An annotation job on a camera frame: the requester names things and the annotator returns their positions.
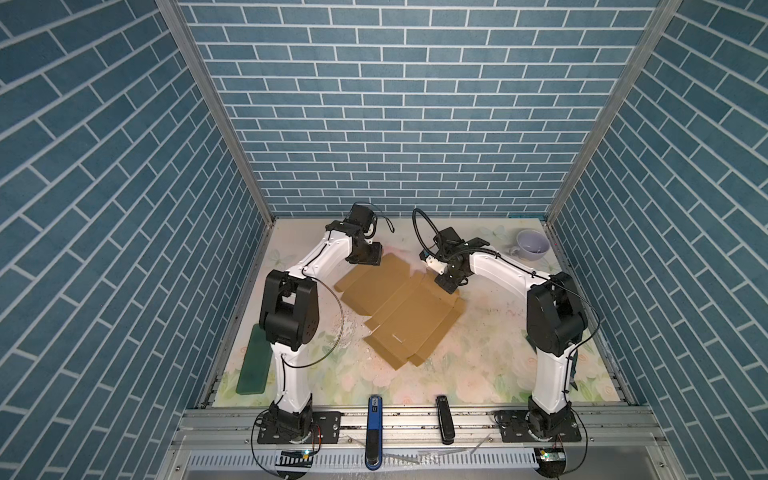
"blue brick wall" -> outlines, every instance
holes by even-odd
[[[0,2],[0,478],[144,478],[263,229],[152,0]]]
[[[684,0],[556,230],[689,478],[765,478],[768,2]]]
[[[215,3],[182,2],[278,215],[505,217],[545,212],[657,0]]]

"green foam block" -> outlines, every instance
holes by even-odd
[[[272,362],[272,345],[266,340],[266,334],[256,324],[250,331],[248,349],[243,359],[243,368],[240,370],[240,379],[237,380],[235,392],[237,395],[255,395],[264,393],[266,378],[270,374]]]

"cardboard box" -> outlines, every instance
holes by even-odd
[[[408,361],[423,364],[465,310],[458,290],[448,295],[431,272],[410,275],[410,265],[393,253],[379,266],[356,266],[335,289],[352,310],[371,316],[364,340],[395,370]]]

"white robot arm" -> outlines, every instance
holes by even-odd
[[[427,218],[419,209],[414,210],[414,225],[417,213]],[[540,439],[557,435],[571,417],[566,388],[573,365],[571,354],[587,327],[581,298],[574,294],[575,282],[566,273],[537,273],[502,255],[483,239],[464,241],[451,227],[440,230],[435,243],[438,251],[433,253],[422,242],[425,250],[419,257],[437,272],[435,282],[445,291],[453,293],[474,274],[526,299],[526,329],[536,346],[538,361],[535,387],[528,399],[528,421],[531,433]]]
[[[376,232],[376,215],[369,208],[354,204],[347,218],[329,223],[326,232],[296,265],[267,274],[264,286],[259,326],[272,343],[277,373],[270,413],[290,439],[305,438],[312,420],[312,394],[304,368],[308,361],[303,354],[319,324],[316,279],[342,260],[381,263],[381,243],[370,240]]]

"aluminum frame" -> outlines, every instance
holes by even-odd
[[[434,406],[390,406],[383,411],[384,439],[386,448],[430,449],[450,451],[474,448],[485,440],[479,451],[493,453],[508,447],[551,446],[551,442],[503,443],[492,413],[498,409],[526,409],[524,404],[452,406],[456,427],[453,445],[443,445],[440,439],[437,410]],[[584,422],[587,435],[583,442],[565,443],[565,447],[590,446],[640,446],[653,449],[651,458],[664,463],[667,443],[661,427],[650,407],[627,405],[584,405],[575,407]],[[365,406],[317,406],[315,410],[342,412],[339,427],[340,441],[336,445],[324,445],[324,449],[359,450],[365,441],[367,407]],[[253,419],[262,409],[191,409],[184,412],[179,429],[171,441],[158,478],[183,478],[187,461],[194,452],[215,451],[242,452],[249,450]],[[275,445],[257,445],[257,451],[274,450]],[[664,473],[672,472],[667,468]]]
[[[581,145],[581,150],[576,155],[574,163],[571,165],[571,169],[563,178],[563,183],[560,186],[557,194],[554,196],[554,200],[547,208],[545,217],[547,221],[554,222],[554,219],[558,217],[566,200],[571,195],[571,192],[576,188],[579,178],[587,169],[589,162],[592,160],[592,155],[598,149],[600,142],[603,141],[603,137],[608,132],[608,128],[614,121],[616,114],[619,112],[621,105],[624,104],[624,100],[629,95],[634,82],[640,73],[643,71],[645,63],[650,58],[650,54],[653,53],[656,44],[661,40],[661,35],[666,30],[669,23],[672,21],[672,17],[677,8],[680,6],[682,0],[660,0],[654,12],[648,19],[648,23],[643,31],[640,40],[637,42],[635,48],[632,49],[632,53],[627,59],[627,65],[624,70],[621,71],[619,78],[616,80],[611,95],[608,97],[608,101],[605,106],[600,110],[598,118],[594,121],[592,130],[587,134],[584,139],[584,143]]]
[[[224,103],[221,101],[221,97],[214,85],[214,80],[205,66],[202,55],[200,55],[200,50],[197,48],[197,43],[192,36],[187,20],[184,18],[184,13],[181,11],[178,0],[156,0],[156,3],[160,9],[160,14],[163,16],[163,20],[168,25],[170,35],[176,41],[176,45],[184,57],[187,67],[190,69],[197,88],[200,89],[200,94],[203,95],[203,99],[208,105],[208,110],[214,118],[216,126],[219,127],[221,136],[232,154],[237,170],[243,176],[253,201],[264,217],[264,222],[268,227],[273,226],[275,216],[272,214],[270,205],[266,202],[261,192],[256,175],[253,173],[253,168],[248,161],[248,156],[243,149],[243,145],[240,143],[240,139],[237,138],[230,116],[227,114],[226,108],[224,108]]]

